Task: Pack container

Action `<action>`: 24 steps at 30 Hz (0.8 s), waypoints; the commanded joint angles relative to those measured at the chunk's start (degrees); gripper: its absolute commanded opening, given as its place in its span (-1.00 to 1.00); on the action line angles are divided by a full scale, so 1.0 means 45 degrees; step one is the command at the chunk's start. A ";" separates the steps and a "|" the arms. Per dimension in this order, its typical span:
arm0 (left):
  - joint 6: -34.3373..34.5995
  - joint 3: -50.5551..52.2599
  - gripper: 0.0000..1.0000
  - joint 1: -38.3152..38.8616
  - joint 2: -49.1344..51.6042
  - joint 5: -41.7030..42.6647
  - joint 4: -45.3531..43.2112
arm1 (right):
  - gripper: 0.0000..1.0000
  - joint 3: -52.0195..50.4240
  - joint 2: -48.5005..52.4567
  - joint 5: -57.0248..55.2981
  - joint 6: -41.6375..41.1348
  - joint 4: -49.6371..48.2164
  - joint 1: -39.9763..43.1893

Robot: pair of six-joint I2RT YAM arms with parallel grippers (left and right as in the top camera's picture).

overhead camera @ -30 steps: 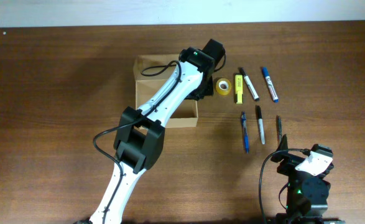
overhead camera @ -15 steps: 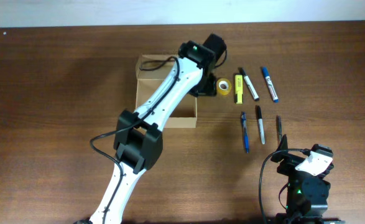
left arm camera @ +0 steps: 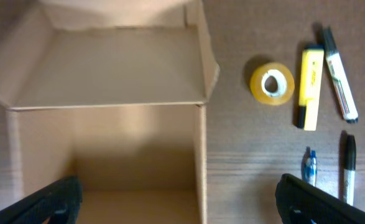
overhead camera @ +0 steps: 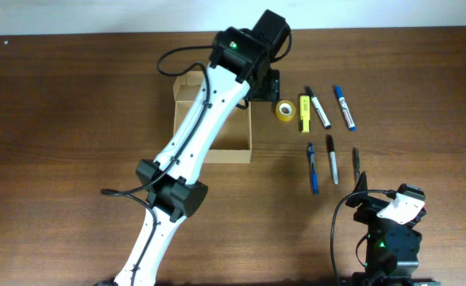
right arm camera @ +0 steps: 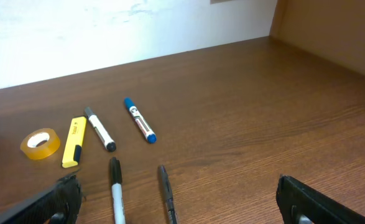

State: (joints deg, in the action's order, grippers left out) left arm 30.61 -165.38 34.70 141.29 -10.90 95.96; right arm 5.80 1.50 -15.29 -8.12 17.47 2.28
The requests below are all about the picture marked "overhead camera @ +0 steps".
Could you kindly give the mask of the thin black pen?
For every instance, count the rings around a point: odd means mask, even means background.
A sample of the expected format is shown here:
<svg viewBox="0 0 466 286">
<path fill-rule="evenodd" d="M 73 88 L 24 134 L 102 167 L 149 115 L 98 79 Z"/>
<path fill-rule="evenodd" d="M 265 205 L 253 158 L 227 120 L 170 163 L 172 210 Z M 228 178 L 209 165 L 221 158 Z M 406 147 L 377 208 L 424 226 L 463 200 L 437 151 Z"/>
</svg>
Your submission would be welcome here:
<svg viewBox="0 0 466 286">
<path fill-rule="evenodd" d="M 353 147 L 353 159 L 354 159 L 355 179 L 356 179 L 356 182 L 358 182 L 360 179 L 360 157 L 359 157 L 359 150 L 356 147 Z"/>
</svg>

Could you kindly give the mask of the yellow tape roll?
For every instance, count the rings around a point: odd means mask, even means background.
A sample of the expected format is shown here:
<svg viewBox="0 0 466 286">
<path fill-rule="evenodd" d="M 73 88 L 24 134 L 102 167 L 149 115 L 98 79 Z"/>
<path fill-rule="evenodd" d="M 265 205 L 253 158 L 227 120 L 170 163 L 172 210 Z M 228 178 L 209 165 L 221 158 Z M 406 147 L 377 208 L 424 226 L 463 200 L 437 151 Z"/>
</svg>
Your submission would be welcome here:
<svg viewBox="0 0 466 286">
<path fill-rule="evenodd" d="M 281 122 L 289 122 L 295 117 L 295 105 L 289 100 L 280 100 L 276 105 L 275 115 Z"/>
</svg>

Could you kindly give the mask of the black cap permanent marker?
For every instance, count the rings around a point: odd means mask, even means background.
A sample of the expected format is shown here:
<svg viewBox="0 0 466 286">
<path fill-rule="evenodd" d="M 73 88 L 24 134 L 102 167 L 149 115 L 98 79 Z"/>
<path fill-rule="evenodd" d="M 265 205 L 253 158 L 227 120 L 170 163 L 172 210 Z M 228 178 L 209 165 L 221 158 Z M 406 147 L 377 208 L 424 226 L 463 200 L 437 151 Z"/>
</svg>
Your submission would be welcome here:
<svg viewBox="0 0 466 286">
<path fill-rule="evenodd" d="M 339 184 L 339 175 L 338 175 L 338 169 L 337 169 L 337 158 L 336 158 L 336 153 L 335 153 L 335 149 L 334 149 L 333 137 L 332 137 L 331 134 L 326 135 L 326 143 L 327 143 L 327 149 L 328 149 L 328 154 L 329 154 L 329 162 L 330 162 L 333 182 L 335 184 Z"/>
</svg>

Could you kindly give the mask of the yellow highlighter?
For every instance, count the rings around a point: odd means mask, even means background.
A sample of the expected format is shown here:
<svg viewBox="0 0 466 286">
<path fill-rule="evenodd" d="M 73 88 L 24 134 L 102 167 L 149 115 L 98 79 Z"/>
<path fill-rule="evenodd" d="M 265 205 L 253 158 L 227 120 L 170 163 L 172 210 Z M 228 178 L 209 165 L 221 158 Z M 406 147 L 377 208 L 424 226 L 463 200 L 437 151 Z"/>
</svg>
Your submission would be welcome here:
<svg viewBox="0 0 466 286">
<path fill-rule="evenodd" d="M 300 107 L 300 131 L 302 133 L 310 132 L 310 96 L 301 95 L 299 97 Z"/>
</svg>

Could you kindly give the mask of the black cap whiteboard marker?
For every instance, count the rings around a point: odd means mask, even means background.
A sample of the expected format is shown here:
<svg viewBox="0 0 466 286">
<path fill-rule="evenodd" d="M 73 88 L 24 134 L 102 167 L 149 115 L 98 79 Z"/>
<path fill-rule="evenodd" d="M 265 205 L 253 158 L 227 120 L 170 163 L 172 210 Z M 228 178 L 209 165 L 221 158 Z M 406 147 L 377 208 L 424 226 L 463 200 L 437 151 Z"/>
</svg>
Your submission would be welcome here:
<svg viewBox="0 0 466 286">
<path fill-rule="evenodd" d="M 305 86 L 305 90 L 310 96 L 310 101 L 312 102 L 314 109 L 316 110 L 316 113 L 322 122 L 323 127 L 325 129 L 331 129 L 331 123 L 327 118 L 321 103 L 318 101 L 318 97 L 316 96 L 316 94 L 310 86 Z"/>
</svg>

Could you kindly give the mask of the blue ballpoint pen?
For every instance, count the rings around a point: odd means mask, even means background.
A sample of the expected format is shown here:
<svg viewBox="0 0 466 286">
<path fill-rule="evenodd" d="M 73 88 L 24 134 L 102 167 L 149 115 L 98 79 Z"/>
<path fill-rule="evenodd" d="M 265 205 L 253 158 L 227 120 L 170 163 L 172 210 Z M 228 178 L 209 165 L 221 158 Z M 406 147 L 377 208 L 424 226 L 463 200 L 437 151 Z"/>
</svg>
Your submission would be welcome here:
<svg viewBox="0 0 466 286">
<path fill-rule="evenodd" d="M 314 159 L 314 144 L 312 142 L 308 143 L 307 147 L 307 157 L 310 164 L 310 180 L 312 185 L 312 191 L 314 196 L 318 195 L 318 175 L 315 168 L 315 159 Z"/>
</svg>

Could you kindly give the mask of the brown cardboard box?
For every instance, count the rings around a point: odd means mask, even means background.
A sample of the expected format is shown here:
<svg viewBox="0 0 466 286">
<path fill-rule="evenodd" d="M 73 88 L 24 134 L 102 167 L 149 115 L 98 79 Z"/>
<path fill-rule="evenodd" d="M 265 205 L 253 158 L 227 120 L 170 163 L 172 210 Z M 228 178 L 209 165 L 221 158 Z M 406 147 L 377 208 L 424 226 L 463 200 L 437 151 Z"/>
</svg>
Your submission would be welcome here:
<svg viewBox="0 0 466 286">
<path fill-rule="evenodd" d="M 204 80 L 201 71 L 190 71 L 176 78 L 173 85 L 175 115 L 173 134 L 190 110 Z M 234 107 L 210 146 L 205 164 L 249 164 L 252 158 L 251 107 Z"/>
</svg>

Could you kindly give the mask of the blue cap whiteboard marker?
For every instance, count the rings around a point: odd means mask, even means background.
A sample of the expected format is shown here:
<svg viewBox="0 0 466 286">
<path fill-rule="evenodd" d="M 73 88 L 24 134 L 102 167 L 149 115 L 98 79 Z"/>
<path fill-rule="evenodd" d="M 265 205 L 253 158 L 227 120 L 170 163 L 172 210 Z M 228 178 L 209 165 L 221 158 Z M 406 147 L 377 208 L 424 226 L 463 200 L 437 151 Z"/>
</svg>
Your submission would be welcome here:
<svg viewBox="0 0 466 286">
<path fill-rule="evenodd" d="M 339 103 L 339 105 L 341 107 L 342 114 L 344 115 L 344 119 L 345 119 L 345 122 L 347 124 L 348 129 L 350 131 L 355 131 L 356 130 L 356 124 L 353 121 L 352 114 L 351 114 L 349 106 L 348 106 L 348 104 L 347 104 L 347 102 L 345 100 L 345 97 L 344 97 L 344 94 L 343 94 L 343 91 L 342 91 L 341 87 L 335 85 L 333 87 L 333 90 L 335 92 L 337 101 L 338 101 L 338 103 Z"/>
</svg>

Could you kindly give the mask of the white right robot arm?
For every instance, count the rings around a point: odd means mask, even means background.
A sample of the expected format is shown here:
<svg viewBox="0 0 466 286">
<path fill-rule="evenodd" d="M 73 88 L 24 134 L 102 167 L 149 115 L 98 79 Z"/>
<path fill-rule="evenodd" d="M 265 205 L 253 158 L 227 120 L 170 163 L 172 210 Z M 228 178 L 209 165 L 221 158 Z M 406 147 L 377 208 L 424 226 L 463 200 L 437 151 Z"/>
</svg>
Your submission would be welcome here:
<svg viewBox="0 0 466 286">
<path fill-rule="evenodd" d="M 439 283 L 430 278 L 412 277 L 418 268 L 418 252 L 422 234 L 414 227 L 426 215 L 426 196 L 421 188 L 400 185 L 387 190 L 390 202 L 373 197 L 363 172 L 352 197 L 346 205 L 356 209 L 353 220 L 368 226 L 361 238 L 367 243 L 364 271 L 353 273 L 350 284 L 359 286 L 432 286 Z"/>
</svg>

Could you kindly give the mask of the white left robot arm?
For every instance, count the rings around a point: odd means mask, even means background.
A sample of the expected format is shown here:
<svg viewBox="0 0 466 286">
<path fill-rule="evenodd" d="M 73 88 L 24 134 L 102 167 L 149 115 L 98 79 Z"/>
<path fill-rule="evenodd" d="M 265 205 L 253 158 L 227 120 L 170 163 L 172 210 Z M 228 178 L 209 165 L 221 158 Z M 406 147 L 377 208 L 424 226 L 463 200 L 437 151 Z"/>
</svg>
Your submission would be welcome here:
<svg viewBox="0 0 466 286">
<path fill-rule="evenodd" d="M 229 27 L 216 34 L 208 64 L 195 62 L 204 80 L 194 103 L 165 148 L 153 160 L 141 160 L 141 184 L 128 191 L 103 189 L 145 209 L 141 232 L 125 266 L 108 285 L 153 285 L 160 262 L 178 227 L 202 204 L 208 188 L 198 181 L 206 154 L 235 108 L 250 102 L 279 101 L 279 71 L 271 65 L 292 45 L 284 17 L 265 10 L 252 29 Z"/>
</svg>

